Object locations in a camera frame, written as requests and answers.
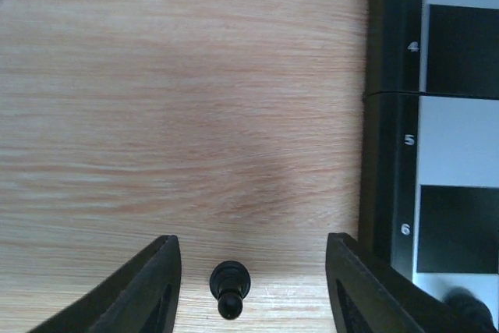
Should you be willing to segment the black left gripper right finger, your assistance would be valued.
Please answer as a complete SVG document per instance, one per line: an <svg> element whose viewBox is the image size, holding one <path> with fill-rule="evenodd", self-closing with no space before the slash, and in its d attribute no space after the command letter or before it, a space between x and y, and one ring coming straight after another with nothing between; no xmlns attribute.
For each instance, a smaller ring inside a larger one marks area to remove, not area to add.
<svg viewBox="0 0 499 333"><path fill-rule="evenodd" d="M325 271L339 332L489 332L444 304L451 289L433 298L347 233L329 234Z"/></svg>

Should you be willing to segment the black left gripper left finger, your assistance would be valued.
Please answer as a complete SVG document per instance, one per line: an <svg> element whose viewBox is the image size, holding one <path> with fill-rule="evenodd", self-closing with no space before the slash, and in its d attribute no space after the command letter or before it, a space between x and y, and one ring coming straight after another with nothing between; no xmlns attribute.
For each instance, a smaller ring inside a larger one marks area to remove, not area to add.
<svg viewBox="0 0 499 333"><path fill-rule="evenodd" d="M172 332L182 263L177 236L157 237L32 332Z"/></svg>

